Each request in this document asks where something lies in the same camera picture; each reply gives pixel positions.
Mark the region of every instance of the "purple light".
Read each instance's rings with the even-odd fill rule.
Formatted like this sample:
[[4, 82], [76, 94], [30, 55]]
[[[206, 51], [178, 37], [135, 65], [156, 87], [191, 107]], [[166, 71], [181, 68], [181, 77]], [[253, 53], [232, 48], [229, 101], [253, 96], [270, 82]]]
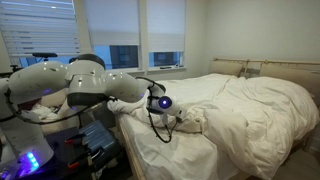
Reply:
[[37, 157], [37, 154], [33, 154], [33, 152], [27, 152], [21, 156], [21, 167], [19, 171], [20, 173], [18, 174], [19, 177], [27, 176], [40, 167]]
[[49, 92], [51, 92], [51, 89], [46, 89], [43, 91], [44, 94], [48, 94]]
[[9, 174], [8, 171], [3, 172], [2, 175], [1, 175], [1, 179], [6, 179], [8, 174]]

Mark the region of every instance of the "white duvet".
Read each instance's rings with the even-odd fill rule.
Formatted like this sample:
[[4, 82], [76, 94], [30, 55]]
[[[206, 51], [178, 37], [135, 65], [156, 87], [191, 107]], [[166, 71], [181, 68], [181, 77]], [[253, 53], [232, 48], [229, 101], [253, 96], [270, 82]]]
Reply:
[[[159, 83], [167, 88], [166, 95], [187, 109], [176, 130], [202, 133], [241, 170], [263, 179], [274, 176], [293, 141], [319, 121], [309, 93], [284, 80], [211, 74]], [[149, 122], [145, 103], [146, 98], [135, 104], [118, 101], [109, 108]], [[163, 126], [158, 116], [153, 120], [156, 126]]]

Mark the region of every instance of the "wall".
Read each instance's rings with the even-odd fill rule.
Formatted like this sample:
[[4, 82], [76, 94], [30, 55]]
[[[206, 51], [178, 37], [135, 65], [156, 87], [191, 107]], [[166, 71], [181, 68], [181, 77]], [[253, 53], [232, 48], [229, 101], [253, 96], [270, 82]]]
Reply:
[[320, 61], [319, 9], [318, 0], [209, 0], [203, 68], [214, 57]]
[[2, 38], [2, 34], [0, 32], [0, 73], [12, 72], [10, 65], [11, 62]]

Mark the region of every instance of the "window blind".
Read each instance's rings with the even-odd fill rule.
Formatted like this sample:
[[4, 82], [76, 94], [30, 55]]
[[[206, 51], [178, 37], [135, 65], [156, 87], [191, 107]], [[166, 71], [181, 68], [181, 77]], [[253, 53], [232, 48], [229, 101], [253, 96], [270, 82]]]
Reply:
[[185, 0], [147, 0], [149, 52], [184, 51]]
[[92, 45], [139, 45], [138, 0], [85, 1]]
[[0, 0], [0, 29], [12, 57], [80, 52], [72, 0]]

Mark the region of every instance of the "bedroom wall corner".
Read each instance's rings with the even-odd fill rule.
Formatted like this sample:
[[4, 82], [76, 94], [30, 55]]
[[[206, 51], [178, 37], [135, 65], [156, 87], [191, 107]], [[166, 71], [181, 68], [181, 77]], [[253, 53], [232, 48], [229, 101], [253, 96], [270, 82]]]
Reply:
[[185, 61], [189, 77], [202, 75], [208, 0], [187, 0]]
[[203, 68], [209, 60], [320, 61], [320, 1], [209, 0]]

